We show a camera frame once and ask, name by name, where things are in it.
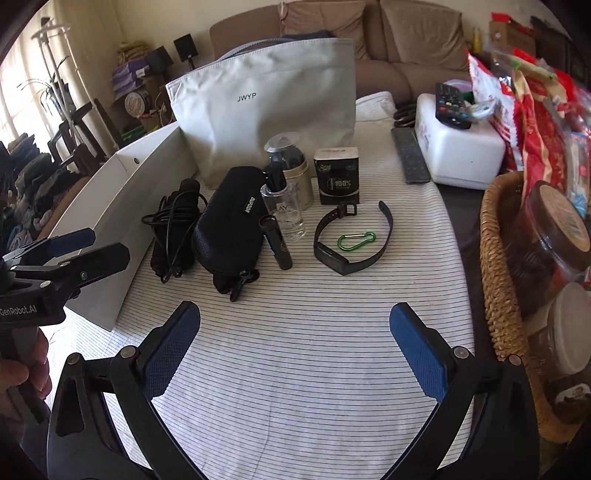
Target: fitness tracker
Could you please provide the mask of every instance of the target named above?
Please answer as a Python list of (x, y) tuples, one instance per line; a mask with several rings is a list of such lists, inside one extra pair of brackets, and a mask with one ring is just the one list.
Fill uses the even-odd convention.
[[(353, 207), (352, 213), (349, 213), (349, 207)], [(327, 213), (324, 216), (324, 218), (319, 222), (318, 226), (316, 227), (316, 233), (314, 234), (314, 256), (324, 265), (331, 268), (335, 272), (340, 273), (341, 275), (349, 275), (350, 273), (364, 270), (376, 263), (386, 251), (386, 247), (388, 246), (388, 242), (390, 241), (390, 237), (392, 236), (392, 227), (394, 224), (392, 213), (390, 212), (388, 205), (380, 201), (378, 203), (378, 207), (380, 211), (384, 214), (386, 220), (388, 220), (388, 224), (390, 225), (390, 230), (388, 232), (386, 243), (384, 243), (384, 246), (378, 253), (360, 262), (350, 262), (345, 257), (339, 255), (337, 252), (330, 249), (318, 240), (320, 238), (322, 230), (324, 230), (326, 226), (333, 220), (357, 215), (357, 205), (348, 204), (337, 205), (337, 208)]]

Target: bundled black cord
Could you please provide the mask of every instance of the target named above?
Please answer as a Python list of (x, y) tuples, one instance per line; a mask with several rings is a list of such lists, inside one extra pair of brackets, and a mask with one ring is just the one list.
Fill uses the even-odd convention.
[(154, 233), (156, 243), (150, 266), (162, 283), (171, 276), (179, 278), (195, 263), (190, 234), (201, 217), (199, 199), (207, 206), (200, 188), (197, 180), (185, 179), (178, 191), (160, 200), (156, 213), (142, 217), (142, 223), (152, 227)]

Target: screw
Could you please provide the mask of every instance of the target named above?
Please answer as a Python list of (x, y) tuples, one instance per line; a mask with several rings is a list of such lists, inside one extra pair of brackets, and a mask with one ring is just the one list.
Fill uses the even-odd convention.
[(135, 355), (135, 347), (134, 346), (124, 346), (121, 351), (119, 352), (119, 354), (123, 357), (123, 358), (131, 358)]
[(468, 349), (462, 347), (462, 346), (457, 346), (453, 349), (453, 354), (462, 359), (465, 360), (466, 358), (468, 358), (468, 356), (470, 355), (470, 352), (468, 351)]
[(509, 355), (509, 362), (518, 367), (521, 365), (521, 357), (518, 355)]
[(80, 354), (79, 353), (71, 353), (66, 360), (66, 362), (68, 362), (69, 365), (76, 365), (79, 361), (80, 361)]

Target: green carabiner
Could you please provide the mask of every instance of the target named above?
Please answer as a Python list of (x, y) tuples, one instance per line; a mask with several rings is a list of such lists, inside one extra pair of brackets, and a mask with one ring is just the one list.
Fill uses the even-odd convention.
[[(343, 240), (346, 238), (365, 238), (362, 242), (358, 243), (357, 245), (353, 245), (352, 247), (343, 247)], [(339, 239), (336, 241), (336, 244), (343, 252), (352, 252), (361, 248), (366, 244), (370, 244), (371, 242), (375, 242), (376, 236), (373, 232), (365, 232), (365, 233), (356, 233), (354, 235), (341, 235)]]

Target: brown pillow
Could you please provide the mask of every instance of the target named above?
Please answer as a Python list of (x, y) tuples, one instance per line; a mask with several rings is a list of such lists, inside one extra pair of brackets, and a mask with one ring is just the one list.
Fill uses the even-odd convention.
[(461, 12), (416, 1), (387, 0), (381, 5), (401, 62), (467, 69)]
[(337, 38), (355, 40), (355, 58), (368, 60), (363, 36), (364, 8), (363, 1), (279, 4), (281, 35), (329, 30)]

